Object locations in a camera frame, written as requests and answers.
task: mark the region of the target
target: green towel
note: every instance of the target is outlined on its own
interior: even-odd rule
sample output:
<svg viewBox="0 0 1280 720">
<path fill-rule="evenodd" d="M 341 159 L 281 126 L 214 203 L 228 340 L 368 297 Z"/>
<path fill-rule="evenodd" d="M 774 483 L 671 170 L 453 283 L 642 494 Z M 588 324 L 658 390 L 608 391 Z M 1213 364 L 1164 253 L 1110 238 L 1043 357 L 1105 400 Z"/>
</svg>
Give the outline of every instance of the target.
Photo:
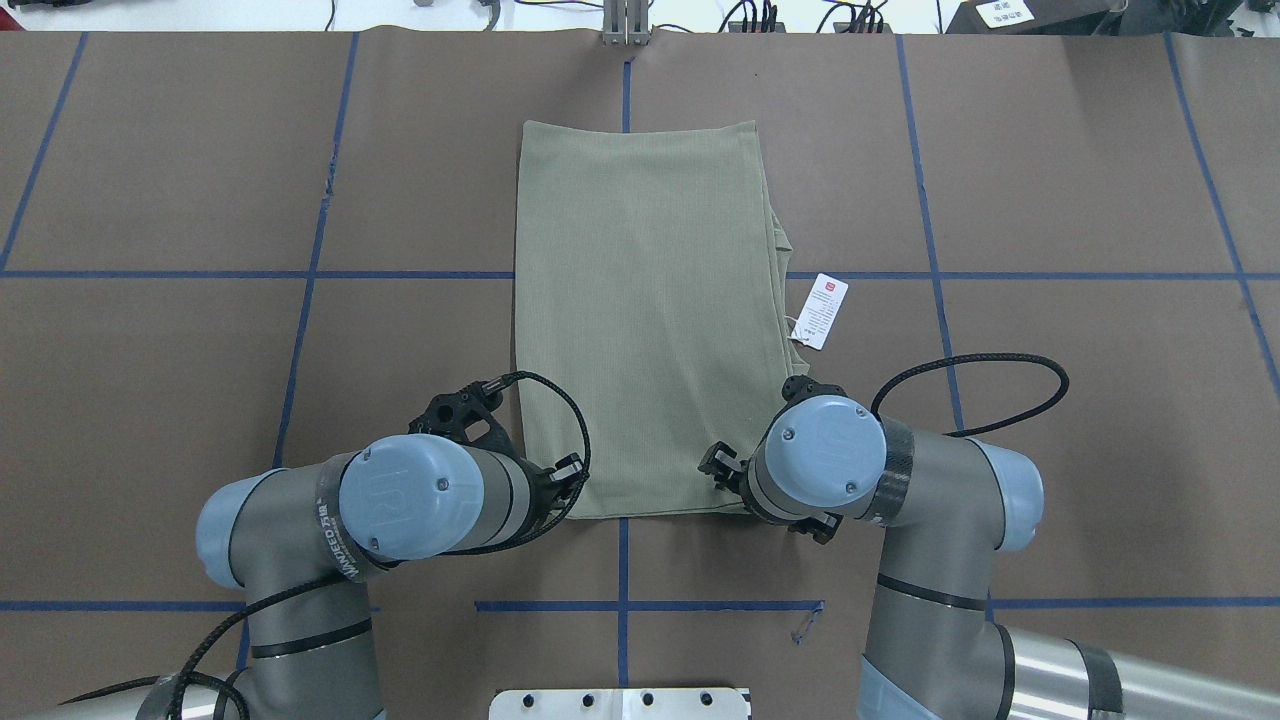
<svg viewBox="0 0 1280 720">
<path fill-rule="evenodd" d="M 591 433 L 573 518 L 736 511 L 698 471 L 742 454 L 808 365 L 786 340 L 791 245 L 755 123 L 614 135 L 525 123 L 516 213 L 516 363 L 559 383 Z M 554 395 L 521 395 L 526 451 L 580 447 Z"/>
</svg>

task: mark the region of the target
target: white mounting bracket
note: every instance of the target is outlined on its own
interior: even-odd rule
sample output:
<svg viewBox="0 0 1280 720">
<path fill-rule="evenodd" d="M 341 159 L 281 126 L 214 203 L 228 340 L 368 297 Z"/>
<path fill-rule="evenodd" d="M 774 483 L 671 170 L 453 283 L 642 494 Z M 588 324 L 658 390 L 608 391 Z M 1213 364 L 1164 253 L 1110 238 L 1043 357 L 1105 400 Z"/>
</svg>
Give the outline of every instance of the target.
<svg viewBox="0 0 1280 720">
<path fill-rule="evenodd" d="M 506 691 L 489 720 L 750 720 L 751 692 L 742 688 L 618 688 Z"/>
<path fill-rule="evenodd" d="M 603 0 L 605 45 L 649 45 L 649 0 Z"/>
</svg>

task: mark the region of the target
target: white label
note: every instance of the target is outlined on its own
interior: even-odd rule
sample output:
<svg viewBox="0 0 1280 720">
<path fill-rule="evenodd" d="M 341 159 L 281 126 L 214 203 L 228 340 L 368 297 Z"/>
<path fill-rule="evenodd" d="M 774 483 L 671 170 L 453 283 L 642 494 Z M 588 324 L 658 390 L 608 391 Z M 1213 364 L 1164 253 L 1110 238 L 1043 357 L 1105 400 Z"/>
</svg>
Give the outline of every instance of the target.
<svg viewBox="0 0 1280 720">
<path fill-rule="evenodd" d="M 1023 0 L 997 0 L 996 3 L 978 5 L 977 10 L 982 15 L 982 22 L 987 23 L 987 27 L 1015 26 L 1036 19 L 1036 15 L 1027 9 L 1027 4 Z"/>
<path fill-rule="evenodd" d="M 845 301 L 845 292 L 849 283 L 837 281 L 831 275 L 818 274 L 813 281 L 813 290 L 800 309 L 796 318 L 796 327 L 791 331 L 791 340 L 799 341 L 814 350 L 822 350 L 827 343 L 827 333 L 836 322 L 836 313 L 840 313 L 840 304 Z"/>
</svg>

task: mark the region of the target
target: light blue joint cap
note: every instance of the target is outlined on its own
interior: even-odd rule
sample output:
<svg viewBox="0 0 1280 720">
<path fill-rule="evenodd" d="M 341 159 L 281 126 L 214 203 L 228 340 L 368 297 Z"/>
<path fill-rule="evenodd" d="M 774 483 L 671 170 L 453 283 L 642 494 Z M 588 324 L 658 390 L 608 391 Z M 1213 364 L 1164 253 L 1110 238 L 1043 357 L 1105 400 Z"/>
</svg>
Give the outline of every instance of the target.
<svg viewBox="0 0 1280 720">
<path fill-rule="evenodd" d="M 420 433 L 385 437 L 358 452 L 338 488 L 347 533 L 392 560 L 451 550 L 475 527 L 483 505 L 484 478 L 471 455 Z"/>
<path fill-rule="evenodd" d="M 241 589 L 242 584 L 236 580 L 232 573 L 232 530 L 236 529 L 236 519 L 244 507 L 244 501 L 265 480 L 285 468 L 268 470 L 255 478 L 244 478 L 229 486 L 223 486 L 209 500 L 200 511 L 196 520 L 196 555 L 205 564 L 205 574 L 224 588 Z"/>
<path fill-rule="evenodd" d="M 1000 483 L 1000 497 L 1005 503 L 1005 538 L 996 550 L 1015 552 L 1036 537 L 1036 525 L 1044 516 L 1044 483 L 1030 457 L 1012 450 L 996 447 L 969 438 L 977 445 Z"/>
<path fill-rule="evenodd" d="M 810 397 L 787 410 L 764 441 L 773 482 L 810 507 L 840 507 L 876 489 L 884 457 L 879 420 L 838 395 Z"/>
<path fill-rule="evenodd" d="M 881 675 L 863 656 L 863 680 L 858 689 L 858 720 L 942 720 L 906 691 Z"/>
</svg>

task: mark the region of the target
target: gray robot arm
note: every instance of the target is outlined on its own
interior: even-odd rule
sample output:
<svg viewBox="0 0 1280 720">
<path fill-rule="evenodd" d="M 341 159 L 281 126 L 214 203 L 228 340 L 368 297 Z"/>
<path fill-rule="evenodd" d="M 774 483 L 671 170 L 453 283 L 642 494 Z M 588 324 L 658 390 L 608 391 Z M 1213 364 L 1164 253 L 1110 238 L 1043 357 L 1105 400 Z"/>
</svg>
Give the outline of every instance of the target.
<svg viewBox="0 0 1280 720">
<path fill-rule="evenodd" d="M 1280 717 L 1275 693 L 986 621 L 996 552 L 1025 547 L 1043 511 L 1025 456 L 877 419 L 803 375 L 783 398 L 748 460 L 717 443 L 700 470 L 819 542 L 844 518 L 884 528 L 861 720 Z"/>
<path fill-rule="evenodd" d="M 516 379 L 438 396 L 411 434 L 275 469 L 209 498 L 197 552 L 209 577 L 242 588 L 251 606 L 319 578 L 337 580 L 252 616 L 252 664 L 228 680 L 253 720 L 383 720 L 366 582 L 408 560 L 515 547 L 563 516 L 589 457 L 539 468 L 515 452 L 492 411 Z M 489 430 L 470 439 L 467 428 L 481 421 Z M 173 697 L 166 682 L 23 720 L 163 720 Z M 225 698 L 195 685 L 182 716 L 239 720 Z"/>
</svg>

